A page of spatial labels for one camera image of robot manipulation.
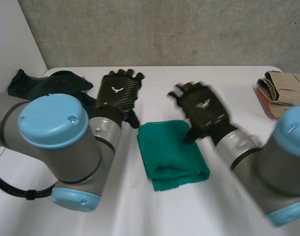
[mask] khaki cloth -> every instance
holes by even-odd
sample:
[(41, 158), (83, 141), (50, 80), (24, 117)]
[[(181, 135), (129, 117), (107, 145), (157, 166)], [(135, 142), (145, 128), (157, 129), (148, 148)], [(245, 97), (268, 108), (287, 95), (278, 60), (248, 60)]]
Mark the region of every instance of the khaki cloth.
[(291, 106), (300, 105), (300, 74), (268, 71), (257, 81), (257, 88), (268, 100), (266, 104), (276, 118)]

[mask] white table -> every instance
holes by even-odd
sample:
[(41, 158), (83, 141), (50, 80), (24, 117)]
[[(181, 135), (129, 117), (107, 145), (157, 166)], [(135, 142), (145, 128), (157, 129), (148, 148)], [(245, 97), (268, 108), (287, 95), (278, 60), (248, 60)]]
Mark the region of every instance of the white table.
[[(103, 75), (129, 67), (54, 68), (71, 70), (94, 84), (96, 97)], [(176, 83), (204, 81), (213, 85), (233, 122), (265, 142), (273, 120), (265, 115), (253, 87), (271, 66), (131, 67), (146, 78), (135, 112), (141, 124), (183, 119), (166, 94)], [(300, 236), (300, 219), (275, 229), (256, 207), (213, 150), (208, 138), (198, 145), (210, 168), (209, 180), (154, 192), (147, 180), (136, 140), (128, 124), (123, 133), (98, 209), (92, 213), (66, 210), (50, 198), (28, 202), (0, 191), (0, 236)], [(45, 188), (55, 181), (46, 166), (6, 150), (0, 175), (24, 189)]]

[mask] folded green cloth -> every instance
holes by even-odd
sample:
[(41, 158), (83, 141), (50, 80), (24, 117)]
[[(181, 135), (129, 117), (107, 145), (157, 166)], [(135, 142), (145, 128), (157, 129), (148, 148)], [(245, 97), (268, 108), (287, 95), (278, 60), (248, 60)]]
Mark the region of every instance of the folded green cloth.
[(183, 141), (188, 130), (184, 120), (149, 122), (139, 127), (139, 149), (155, 191), (209, 178), (210, 170), (197, 144)]

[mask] black cable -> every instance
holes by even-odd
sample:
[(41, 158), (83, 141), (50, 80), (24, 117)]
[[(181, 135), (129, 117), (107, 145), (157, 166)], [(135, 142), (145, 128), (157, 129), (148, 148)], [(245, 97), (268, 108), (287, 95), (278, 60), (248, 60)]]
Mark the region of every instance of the black cable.
[(52, 186), (40, 190), (40, 191), (36, 191), (36, 190), (21, 190), (18, 189), (16, 187), (11, 186), (10, 184), (4, 182), (1, 178), (0, 178), (0, 189), (12, 196), (15, 197), (19, 197), (19, 198), (25, 198), (27, 200), (34, 200), (36, 198), (46, 198), (48, 196), (51, 196), (52, 194), (52, 189), (55, 186), (55, 184), (53, 184)]

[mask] light blue cap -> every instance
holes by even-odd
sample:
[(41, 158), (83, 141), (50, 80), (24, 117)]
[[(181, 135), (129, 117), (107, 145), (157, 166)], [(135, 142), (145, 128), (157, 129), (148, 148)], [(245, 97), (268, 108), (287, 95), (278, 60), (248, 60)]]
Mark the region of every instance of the light blue cap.
[(287, 110), (277, 122), (272, 135), (284, 150), (300, 157), (300, 106)]
[(89, 126), (81, 103), (67, 94), (49, 94), (30, 102), (18, 118), (19, 131), (30, 144), (57, 149), (81, 139)]
[(101, 197), (72, 188), (53, 188), (52, 201), (69, 210), (91, 212), (97, 208)]
[(275, 226), (285, 225), (300, 218), (300, 201), (266, 215)]

